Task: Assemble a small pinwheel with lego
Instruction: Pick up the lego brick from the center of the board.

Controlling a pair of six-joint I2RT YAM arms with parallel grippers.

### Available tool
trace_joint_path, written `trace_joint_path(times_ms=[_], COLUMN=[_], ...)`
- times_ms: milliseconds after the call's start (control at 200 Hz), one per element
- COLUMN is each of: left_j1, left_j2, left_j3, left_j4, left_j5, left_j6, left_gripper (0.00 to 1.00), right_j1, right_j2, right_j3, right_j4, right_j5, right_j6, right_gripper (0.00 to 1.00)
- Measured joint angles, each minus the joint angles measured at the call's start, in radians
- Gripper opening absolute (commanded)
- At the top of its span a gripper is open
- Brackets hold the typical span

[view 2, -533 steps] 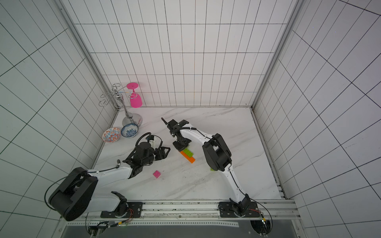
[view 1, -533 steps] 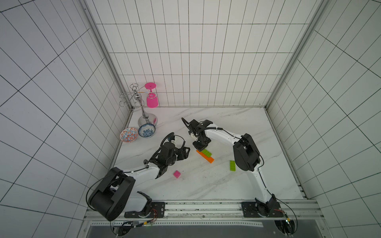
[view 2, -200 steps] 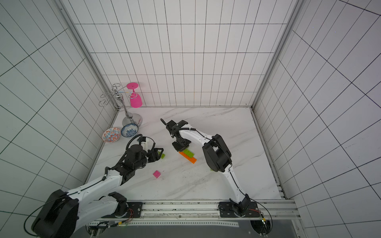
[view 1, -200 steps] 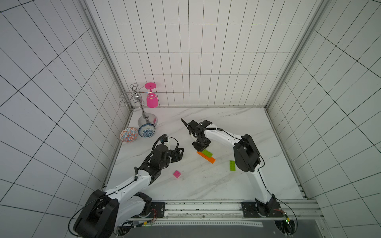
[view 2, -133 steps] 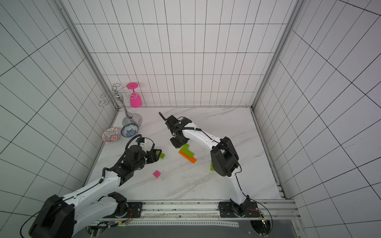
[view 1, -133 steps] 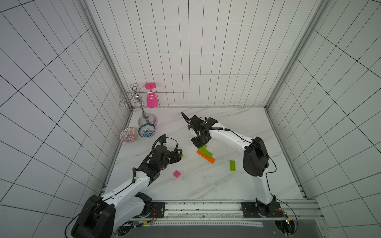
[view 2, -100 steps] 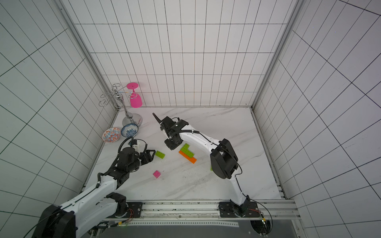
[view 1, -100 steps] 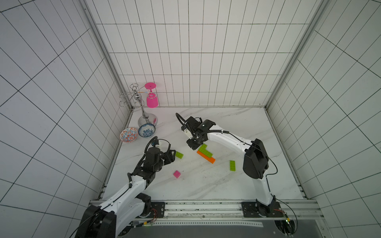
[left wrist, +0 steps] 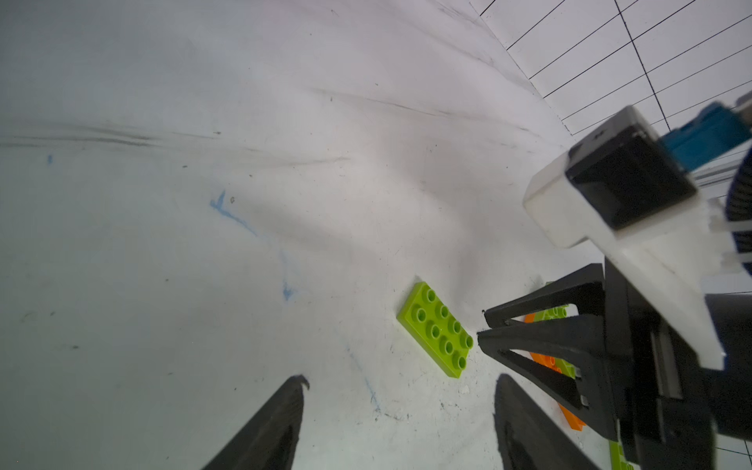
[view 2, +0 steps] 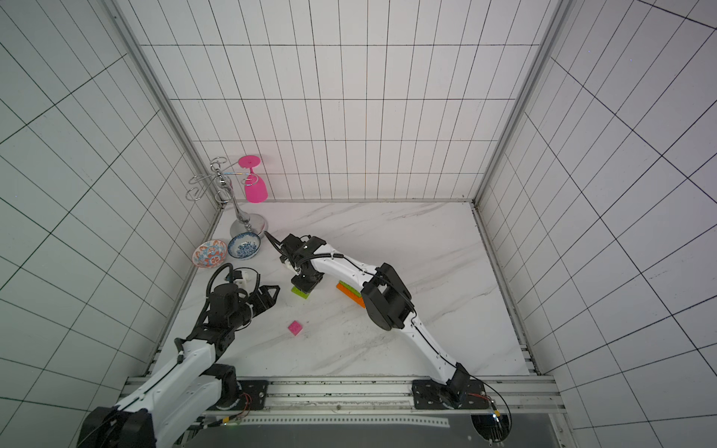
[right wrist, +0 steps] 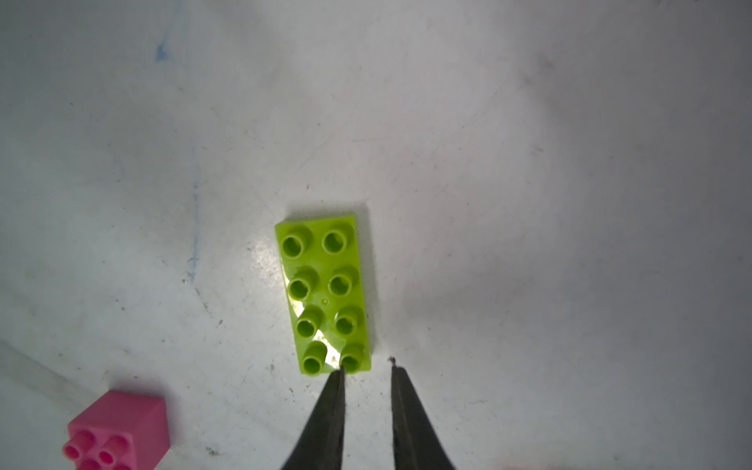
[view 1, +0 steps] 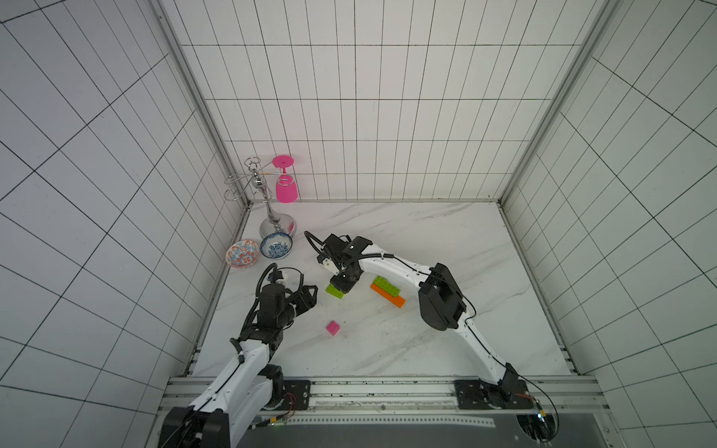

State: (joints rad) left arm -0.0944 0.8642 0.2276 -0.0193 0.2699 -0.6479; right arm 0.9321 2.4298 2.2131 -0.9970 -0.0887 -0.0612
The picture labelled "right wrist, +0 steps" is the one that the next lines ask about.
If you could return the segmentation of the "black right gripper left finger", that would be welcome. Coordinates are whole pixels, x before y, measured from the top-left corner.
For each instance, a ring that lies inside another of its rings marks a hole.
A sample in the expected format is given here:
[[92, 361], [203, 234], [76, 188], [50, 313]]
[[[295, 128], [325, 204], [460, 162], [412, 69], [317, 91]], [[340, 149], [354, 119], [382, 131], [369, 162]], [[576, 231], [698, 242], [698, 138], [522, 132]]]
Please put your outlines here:
[[311, 416], [282, 466], [284, 470], [340, 470], [346, 418], [346, 373], [332, 372], [322, 389]]

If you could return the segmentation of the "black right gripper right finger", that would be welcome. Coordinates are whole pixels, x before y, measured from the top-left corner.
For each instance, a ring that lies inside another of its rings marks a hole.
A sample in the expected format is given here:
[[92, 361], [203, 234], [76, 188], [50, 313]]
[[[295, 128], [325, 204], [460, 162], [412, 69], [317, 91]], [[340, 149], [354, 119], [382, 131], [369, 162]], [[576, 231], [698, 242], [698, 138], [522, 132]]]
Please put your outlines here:
[[397, 470], [454, 469], [404, 367], [390, 358], [393, 451]]

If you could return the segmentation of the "green lego brick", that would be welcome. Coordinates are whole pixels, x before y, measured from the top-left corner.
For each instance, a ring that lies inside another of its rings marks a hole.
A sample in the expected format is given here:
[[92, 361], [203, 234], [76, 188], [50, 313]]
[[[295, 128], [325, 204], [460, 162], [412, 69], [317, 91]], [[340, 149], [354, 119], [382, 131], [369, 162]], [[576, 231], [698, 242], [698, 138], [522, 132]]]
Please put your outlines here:
[[356, 216], [283, 221], [275, 235], [300, 371], [369, 371]]

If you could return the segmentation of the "pink square lego brick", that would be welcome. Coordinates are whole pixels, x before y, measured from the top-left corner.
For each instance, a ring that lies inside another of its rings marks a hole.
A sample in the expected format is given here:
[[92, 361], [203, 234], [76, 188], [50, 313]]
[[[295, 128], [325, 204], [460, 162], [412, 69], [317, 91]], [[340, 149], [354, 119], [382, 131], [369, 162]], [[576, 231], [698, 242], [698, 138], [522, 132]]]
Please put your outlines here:
[[166, 401], [109, 391], [68, 425], [62, 452], [78, 469], [153, 470], [170, 450]]

